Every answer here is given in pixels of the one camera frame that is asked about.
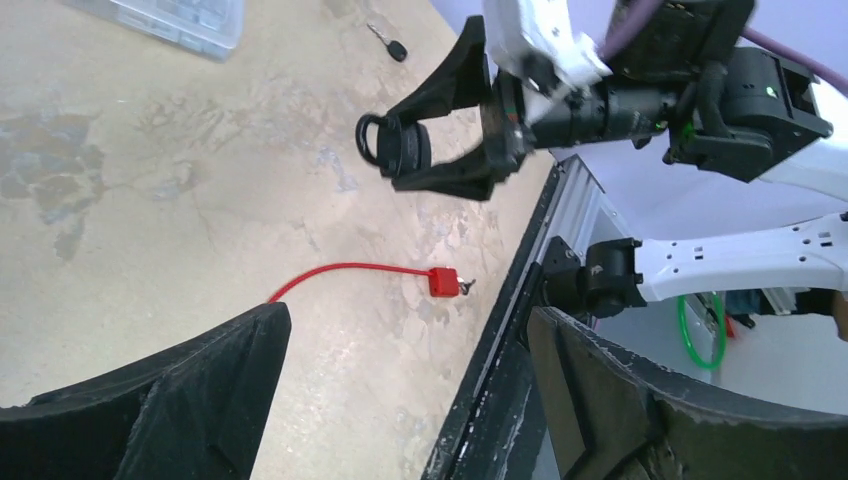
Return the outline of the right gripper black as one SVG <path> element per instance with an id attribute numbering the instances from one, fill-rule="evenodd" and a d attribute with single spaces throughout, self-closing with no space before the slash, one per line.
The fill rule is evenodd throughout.
<path id="1" fill-rule="evenodd" d="M 498 73 L 491 84 L 481 15 L 466 19 L 442 63 L 413 93 L 387 111 L 384 124 L 412 125 L 474 107 L 480 108 L 482 144 L 451 162 L 394 179 L 396 191 L 428 191 L 488 201 L 495 184 L 518 172 L 533 150 L 534 137 L 524 122 L 521 81 Z"/>

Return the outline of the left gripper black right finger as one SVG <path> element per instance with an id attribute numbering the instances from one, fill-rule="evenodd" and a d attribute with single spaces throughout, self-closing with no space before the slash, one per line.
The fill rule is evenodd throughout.
<path id="1" fill-rule="evenodd" d="M 564 479 L 843 479 L 847 419 L 668 370 L 562 312 L 527 340 Z"/>

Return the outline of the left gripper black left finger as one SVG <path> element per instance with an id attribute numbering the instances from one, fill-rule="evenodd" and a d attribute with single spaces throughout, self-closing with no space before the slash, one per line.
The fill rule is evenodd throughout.
<path id="1" fill-rule="evenodd" d="M 291 334 L 257 306 L 116 370 L 1 412 L 5 479 L 247 479 Z"/>

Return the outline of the black padlock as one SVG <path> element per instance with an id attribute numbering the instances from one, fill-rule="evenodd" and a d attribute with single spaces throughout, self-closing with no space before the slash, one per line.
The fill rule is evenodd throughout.
<path id="1" fill-rule="evenodd" d="M 372 125 L 377 126 L 376 152 L 368 144 Z M 397 116 L 365 114 L 356 124 L 355 143 L 361 158 L 377 167 L 383 178 L 398 179 L 432 165 L 429 132 L 418 122 L 404 124 Z"/>

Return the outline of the red cable lock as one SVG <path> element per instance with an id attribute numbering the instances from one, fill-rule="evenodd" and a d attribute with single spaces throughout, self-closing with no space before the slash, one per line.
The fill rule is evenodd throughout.
<path id="1" fill-rule="evenodd" d="M 429 269 L 414 269 L 394 265 L 365 263 L 365 262 L 342 262 L 323 265 L 308 270 L 277 289 L 267 300 L 267 303 L 276 303 L 301 283 L 324 273 L 338 270 L 369 270 L 380 271 L 402 275 L 412 275 L 427 279 L 428 291 L 434 298 L 454 298 L 462 296 L 458 289 L 458 272 L 450 267 L 432 267 Z"/>

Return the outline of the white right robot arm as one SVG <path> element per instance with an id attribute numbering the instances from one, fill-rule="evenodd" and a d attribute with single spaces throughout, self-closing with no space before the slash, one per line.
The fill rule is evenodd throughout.
<path id="1" fill-rule="evenodd" d="M 536 150 L 666 135 L 663 160 L 845 199 L 844 79 L 747 29 L 751 1 L 620 1 L 596 45 L 564 1 L 488 1 L 452 50 L 385 114 L 361 157 L 402 192 L 488 200 Z M 847 290 L 847 216 L 691 240 L 625 238 L 556 262 L 542 298 L 610 317 L 709 291 Z"/>

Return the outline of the black car key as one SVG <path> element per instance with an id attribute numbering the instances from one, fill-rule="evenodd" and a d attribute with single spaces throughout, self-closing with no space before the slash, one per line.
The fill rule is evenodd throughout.
<path id="1" fill-rule="evenodd" d="M 400 41 L 390 39 L 373 23 L 367 23 L 367 28 L 384 44 L 387 53 L 394 61 L 402 63 L 407 59 L 408 50 Z"/>

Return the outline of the small key in red lock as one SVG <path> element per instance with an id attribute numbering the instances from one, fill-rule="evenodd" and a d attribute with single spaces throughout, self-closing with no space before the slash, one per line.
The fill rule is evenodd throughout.
<path id="1" fill-rule="evenodd" d="M 463 296 L 467 296 L 470 293 L 471 288 L 475 285 L 476 280 L 465 280 L 462 278 L 458 278 L 458 289 L 459 293 Z"/>

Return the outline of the person hand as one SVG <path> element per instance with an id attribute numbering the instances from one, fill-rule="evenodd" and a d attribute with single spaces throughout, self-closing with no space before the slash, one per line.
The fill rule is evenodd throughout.
<path id="1" fill-rule="evenodd" d="M 838 338 L 848 342 L 848 303 L 843 292 L 833 294 L 831 314 L 836 324 Z"/>

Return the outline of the clear plastic organizer box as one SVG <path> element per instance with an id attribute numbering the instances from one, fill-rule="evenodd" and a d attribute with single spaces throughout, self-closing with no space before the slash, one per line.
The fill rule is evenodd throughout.
<path id="1" fill-rule="evenodd" d="M 77 0 L 70 6 L 223 62 L 238 46 L 243 0 Z"/>

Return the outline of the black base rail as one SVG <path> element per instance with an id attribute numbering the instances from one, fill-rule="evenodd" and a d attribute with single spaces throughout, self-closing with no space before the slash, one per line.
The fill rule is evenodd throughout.
<path id="1" fill-rule="evenodd" d="M 534 265 L 569 182 L 597 183 L 583 160 L 558 160 L 532 210 L 458 392 L 424 467 L 424 479 L 530 479 L 547 426 L 530 355 L 520 343 Z"/>

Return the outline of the aluminium frame rail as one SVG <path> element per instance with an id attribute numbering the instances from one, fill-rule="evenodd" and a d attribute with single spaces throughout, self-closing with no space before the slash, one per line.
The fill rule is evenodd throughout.
<path id="1" fill-rule="evenodd" d="M 534 244 L 536 261 L 543 260 L 548 244 L 556 237 L 564 240 L 569 256 L 583 265 L 590 246 L 634 235 L 580 156 L 557 161 L 554 173 L 556 186 Z"/>

